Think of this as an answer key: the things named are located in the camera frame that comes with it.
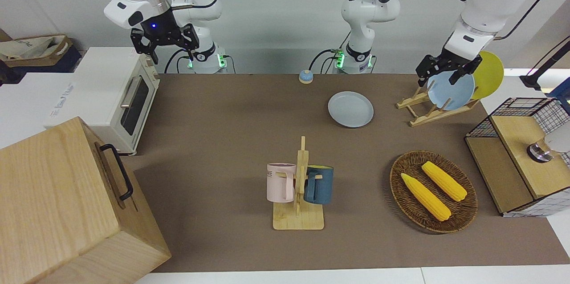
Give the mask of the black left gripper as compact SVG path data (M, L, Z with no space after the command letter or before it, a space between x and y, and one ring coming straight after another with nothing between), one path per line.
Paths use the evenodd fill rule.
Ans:
M429 76L434 76L442 72L454 72L450 78L450 85L455 85L463 75L473 74L476 68L483 61L483 57L478 54L472 61L466 60L452 54L451 57L426 55L416 67L419 87L426 85Z

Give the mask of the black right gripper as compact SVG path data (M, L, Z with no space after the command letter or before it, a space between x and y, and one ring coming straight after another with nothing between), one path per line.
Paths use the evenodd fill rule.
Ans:
M196 30L192 24L179 26L171 8L145 21L141 12L135 12L130 17L130 24L141 24L142 29L131 28L130 38L136 52L149 55L154 65L159 64L155 53L159 45L177 45L187 51L190 61L195 60L196 49L200 45Z

